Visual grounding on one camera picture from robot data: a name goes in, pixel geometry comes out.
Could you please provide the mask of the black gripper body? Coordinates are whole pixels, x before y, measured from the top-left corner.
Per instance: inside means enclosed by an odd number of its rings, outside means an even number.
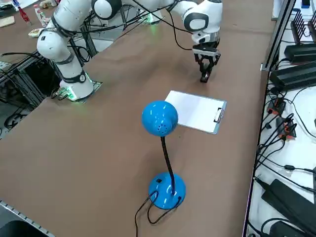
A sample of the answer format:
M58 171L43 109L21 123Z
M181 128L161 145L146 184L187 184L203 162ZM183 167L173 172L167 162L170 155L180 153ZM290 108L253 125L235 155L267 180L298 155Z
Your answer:
M217 40L194 45L192 50L196 62L201 62L204 58L213 60L213 62L218 62L221 56L220 51L217 49L219 42L220 41Z

